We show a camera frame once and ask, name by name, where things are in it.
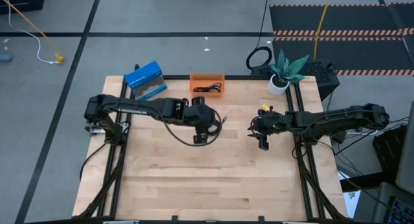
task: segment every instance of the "blue box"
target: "blue box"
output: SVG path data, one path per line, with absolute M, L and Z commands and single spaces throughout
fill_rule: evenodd
M 147 100 L 167 89 L 161 68 L 157 62 L 151 62 L 125 75 L 124 78 L 138 100 Z

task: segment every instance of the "wooden table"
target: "wooden table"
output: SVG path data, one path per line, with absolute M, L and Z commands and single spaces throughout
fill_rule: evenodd
M 119 96 L 122 76 L 108 76 L 103 93 Z M 168 89 L 157 97 L 191 98 L 188 80 L 166 80 Z M 316 81 L 300 83 L 305 110 L 320 112 Z M 209 146 L 193 148 L 175 140 L 161 122 L 133 115 L 116 219 L 180 220 L 306 220 L 298 164 L 291 156 L 292 133 L 268 138 L 270 149 L 260 150 L 257 140 L 247 137 L 247 127 L 263 104 L 287 111 L 286 96 L 273 96 L 265 80 L 227 80 L 222 98 L 207 98 L 224 123 L 220 137 Z M 171 126 L 187 142 L 195 131 Z M 88 155 L 103 142 L 92 137 Z M 321 140 L 330 144 L 329 138 Z M 102 186 L 109 147 L 93 157 L 83 171 L 74 215 L 81 213 Z M 314 146 L 314 158 L 321 189 L 333 205 L 347 215 L 332 151 Z M 314 216 L 314 193 L 310 188 Z M 105 213 L 109 213 L 109 192 Z

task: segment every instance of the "orange tray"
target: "orange tray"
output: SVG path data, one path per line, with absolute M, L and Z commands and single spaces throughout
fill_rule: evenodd
M 221 83 L 221 92 L 193 92 L 196 87 L 209 87 Z M 223 73 L 193 73 L 190 74 L 190 92 L 192 96 L 203 96 L 208 98 L 220 98 L 223 96 L 226 86 L 224 85 Z

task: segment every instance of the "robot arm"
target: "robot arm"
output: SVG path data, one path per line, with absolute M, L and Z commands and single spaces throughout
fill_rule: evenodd
M 155 120 L 166 124 L 195 127 L 195 144 L 207 142 L 208 128 L 219 127 L 220 122 L 215 119 L 217 113 L 204 104 L 204 97 L 196 97 L 188 106 L 187 99 L 157 98 L 151 101 L 117 98 L 111 95 L 98 95 L 89 99 L 83 117 L 88 123 L 98 123 L 105 130 L 105 141 L 111 144 L 120 144 L 124 141 L 122 126 L 115 124 L 109 116 L 112 112 L 148 115 Z
M 291 131 L 302 142 L 316 144 L 324 135 L 357 127 L 383 129 L 389 123 L 384 107 L 376 104 L 351 106 L 334 111 L 310 113 L 308 111 L 287 111 L 285 115 L 260 109 L 259 116 L 251 122 L 249 130 L 259 140 L 259 148 L 268 150 L 267 136 Z

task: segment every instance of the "yellow cable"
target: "yellow cable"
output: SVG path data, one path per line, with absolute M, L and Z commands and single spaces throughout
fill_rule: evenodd
M 322 13 L 322 17 L 321 17 L 321 21 L 319 22 L 319 26 L 318 26 L 318 30 L 316 31 L 316 39 L 315 39 L 315 46 L 313 48 L 313 60 L 316 59 L 316 50 L 318 49 L 318 39 L 319 39 L 319 33 L 322 27 L 322 23 L 323 23 L 323 19 L 325 17 L 325 13 L 326 10 L 328 9 L 329 3 L 331 2 L 331 0 L 328 0 L 326 2 L 325 8 L 323 9 L 323 13 Z
M 24 20 L 26 20 L 30 25 L 32 25 L 32 27 L 34 29 L 36 29 L 57 50 L 57 52 L 62 53 L 62 51 L 60 50 L 60 48 L 56 44 L 54 44 L 40 29 L 38 29 L 37 26 L 35 26 L 24 14 L 22 14 L 16 7 L 14 7 L 14 5 L 12 3 L 9 3 L 7 0 L 2 0 L 2 1 L 4 1 L 10 7 L 12 7 L 17 13 L 20 14 L 20 16 Z M 63 62 L 63 59 L 64 59 L 63 54 L 60 54 L 60 53 L 55 53 L 55 55 L 54 55 L 55 58 L 56 58 L 56 61 L 58 63 L 62 63 Z

